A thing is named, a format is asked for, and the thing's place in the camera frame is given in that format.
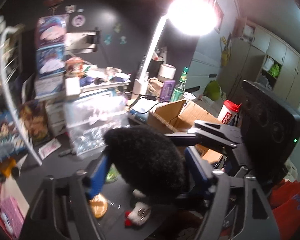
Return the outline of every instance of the desk lamp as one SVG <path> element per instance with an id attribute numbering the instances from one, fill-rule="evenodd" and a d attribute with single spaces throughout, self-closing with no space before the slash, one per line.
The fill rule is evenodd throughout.
<path id="1" fill-rule="evenodd" d="M 167 19 L 184 34 L 197 36 L 209 33 L 217 24 L 217 16 L 212 6 L 204 0 L 173 1 L 168 13 L 160 18 L 154 31 L 141 74 L 134 82 L 132 98 L 146 93 L 147 81 L 144 79 Z"/>

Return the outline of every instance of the black plush toy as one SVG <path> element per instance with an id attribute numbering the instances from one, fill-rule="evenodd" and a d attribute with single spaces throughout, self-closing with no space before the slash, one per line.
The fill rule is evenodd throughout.
<path id="1" fill-rule="evenodd" d="M 182 193 L 184 159 L 164 135 L 140 125 L 109 130 L 104 139 L 110 160 L 132 187 L 149 197 L 168 199 Z"/>

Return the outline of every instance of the red garment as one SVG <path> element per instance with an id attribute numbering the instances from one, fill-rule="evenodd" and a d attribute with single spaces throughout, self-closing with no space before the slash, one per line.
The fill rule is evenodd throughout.
<path id="1" fill-rule="evenodd" d="M 300 226 L 300 182 L 284 182 L 274 187 L 269 203 L 281 240 L 289 240 Z"/>

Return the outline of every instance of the ceiling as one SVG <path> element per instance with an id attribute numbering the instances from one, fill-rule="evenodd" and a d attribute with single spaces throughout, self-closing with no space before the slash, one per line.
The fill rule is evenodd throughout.
<path id="1" fill-rule="evenodd" d="M 239 0 L 241 16 L 270 30 L 300 53 L 300 9 L 294 0 Z"/>

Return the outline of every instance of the clear plastic bag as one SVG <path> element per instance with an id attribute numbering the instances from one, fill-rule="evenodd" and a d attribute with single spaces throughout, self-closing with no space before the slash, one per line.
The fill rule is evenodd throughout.
<path id="1" fill-rule="evenodd" d="M 66 126 L 76 154 L 101 152 L 105 147 L 103 135 L 129 124 L 125 107 L 123 96 L 102 93 L 65 103 Z"/>

